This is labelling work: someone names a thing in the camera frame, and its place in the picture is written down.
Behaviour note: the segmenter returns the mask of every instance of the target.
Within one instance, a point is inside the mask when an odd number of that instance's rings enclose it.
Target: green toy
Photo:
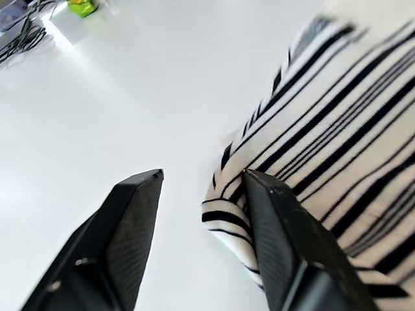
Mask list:
[[[98,9],[98,5],[91,0],[67,0],[67,5],[72,12],[78,14],[82,18]]]

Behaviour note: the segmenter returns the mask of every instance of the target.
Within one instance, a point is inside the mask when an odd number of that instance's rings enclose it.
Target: striped shirt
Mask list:
[[[204,227],[262,285],[246,168],[287,183],[332,232],[381,310],[415,310],[415,23],[370,29],[319,17],[290,46],[268,101],[226,147]]]

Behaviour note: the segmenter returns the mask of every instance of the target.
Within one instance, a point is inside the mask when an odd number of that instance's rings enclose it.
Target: cable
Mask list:
[[[15,21],[12,26],[8,28],[11,29],[20,21],[25,19],[19,35],[14,38],[6,47],[0,49],[0,64],[15,54],[24,53],[33,49],[35,46],[37,46],[37,44],[39,44],[39,42],[41,42],[41,40],[46,36],[46,29],[45,27],[34,25],[32,15],[42,11],[47,5],[50,4],[54,4],[54,8],[51,14],[52,17],[53,12],[58,4],[57,0],[36,0],[36,2],[33,3],[33,6],[30,8],[29,12],[25,16]]]

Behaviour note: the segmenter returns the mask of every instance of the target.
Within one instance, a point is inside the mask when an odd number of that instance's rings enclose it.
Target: white table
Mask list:
[[[200,222],[220,142],[318,0],[107,0],[0,70],[0,310],[17,310],[118,181],[163,168],[137,310],[267,310]]]

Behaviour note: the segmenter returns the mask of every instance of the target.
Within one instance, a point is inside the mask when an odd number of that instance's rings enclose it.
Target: screw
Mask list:
[[[78,259],[77,261],[75,261],[75,266],[80,266],[81,264],[86,264],[86,263],[88,263],[88,258]]]
[[[60,282],[60,280],[57,280],[57,281],[54,281],[52,284],[50,284],[48,287],[47,287],[47,290],[49,291],[49,292],[55,292],[59,287],[60,287],[60,285],[61,285],[62,283]]]

